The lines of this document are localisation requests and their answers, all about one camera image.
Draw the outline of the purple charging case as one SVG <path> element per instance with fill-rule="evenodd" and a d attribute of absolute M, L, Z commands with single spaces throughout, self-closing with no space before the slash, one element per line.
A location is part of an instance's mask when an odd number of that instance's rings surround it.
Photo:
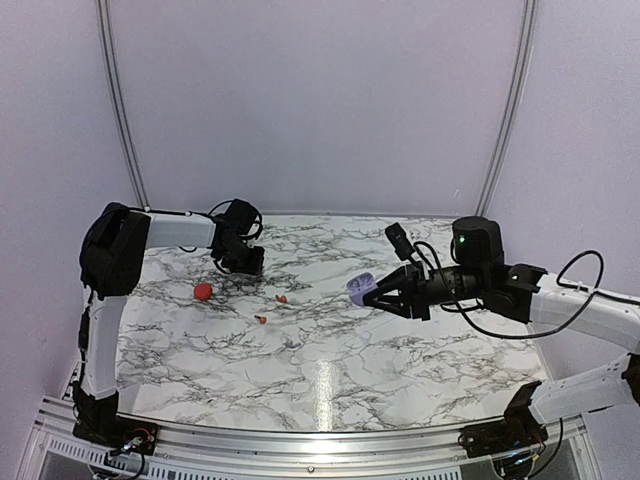
<path fill-rule="evenodd" d="M 364 296 L 377 288 L 374 276 L 369 273 L 361 273 L 347 282 L 347 290 L 351 301 L 364 306 Z"/>

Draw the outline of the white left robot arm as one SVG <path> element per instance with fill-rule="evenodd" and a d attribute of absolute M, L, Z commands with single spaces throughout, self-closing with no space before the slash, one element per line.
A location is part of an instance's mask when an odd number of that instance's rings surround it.
<path fill-rule="evenodd" d="M 261 274 L 264 250 L 256 245 L 263 217 L 241 199 L 223 211 L 176 212 L 108 204 L 89 227 L 80 250 L 80 281 L 88 293 L 78 331 L 81 367 L 74 385 L 80 426 L 106 445 L 128 431 L 118 414 L 117 338 L 124 308 L 137 287 L 144 256 L 153 248 L 207 249 L 225 274 Z"/>

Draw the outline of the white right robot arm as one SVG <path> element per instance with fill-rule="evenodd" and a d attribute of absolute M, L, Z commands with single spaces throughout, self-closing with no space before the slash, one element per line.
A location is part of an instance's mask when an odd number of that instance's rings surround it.
<path fill-rule="evenodd" d="M 453 305 L 468 315 L 462 302 L 476 300 L 485 310 L 524 325 L 542 324 L 546 338 L 571 329 L 616 344 L 626 354 L 611 363 L 562 380 L 532 382 L 519 389 L 495 430 L 506 448 L 529 437 L 535 425 L 639 401 L 639 300 L 601 290 L 598 283 L 570 283 L 562 274 L 504 260 L 497 222 L 467 216 L 452 224 L 453 266 L 427 260 L 423 241 L 410 242 L 397 223 L 385 235 L 402 260 L 381 280 L 363 273 L 347 284 L 356 305 L 407 319 L 427 320 L 434 306 Z"/>

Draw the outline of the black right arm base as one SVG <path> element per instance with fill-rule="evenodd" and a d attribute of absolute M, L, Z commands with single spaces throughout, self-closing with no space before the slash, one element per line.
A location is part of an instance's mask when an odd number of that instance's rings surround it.
<path fill-rule="evenodd" d="M 541 384 L 541 381 L 535 381 L 520 387 L 500 420 L 463 427 L 458 444 L 467 456 L 476 458 L 499 454 L 546 441 L 546 427 L 535 420 L 529 410 L 533 393 Z"/>

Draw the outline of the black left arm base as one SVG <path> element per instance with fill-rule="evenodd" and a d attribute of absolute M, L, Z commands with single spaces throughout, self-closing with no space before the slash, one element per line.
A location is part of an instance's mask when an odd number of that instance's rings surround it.
<path fill-rule="evenodd" d="M 155 451 L 159 425 L 153 422 L 121 416 L 119 414 L 119 392 L 96 399 L 86 393 L 78 381 L 73 383 L 73 403 L 76 421 L 73 435 L 112 449 L 122 449 L 127 443 L 139 439 L 133 446 L 143 455 Z"/>

